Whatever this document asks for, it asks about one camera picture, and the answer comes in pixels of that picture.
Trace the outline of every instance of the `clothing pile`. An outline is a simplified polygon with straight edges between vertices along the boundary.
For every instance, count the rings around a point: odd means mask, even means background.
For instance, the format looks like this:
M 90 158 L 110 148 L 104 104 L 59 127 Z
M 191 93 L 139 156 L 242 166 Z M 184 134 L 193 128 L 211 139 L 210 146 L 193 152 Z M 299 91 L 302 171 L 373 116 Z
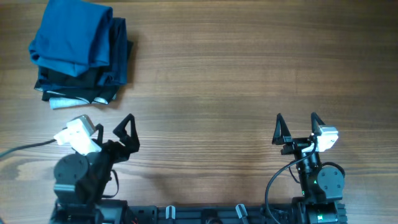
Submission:
M 51 109 L 108 104 L 127 83 L 132 42 L 126 20 L 113 9 L 81 0 L 50 0 L 35 39 L 31 61 L 39 66 L 35 89 Z

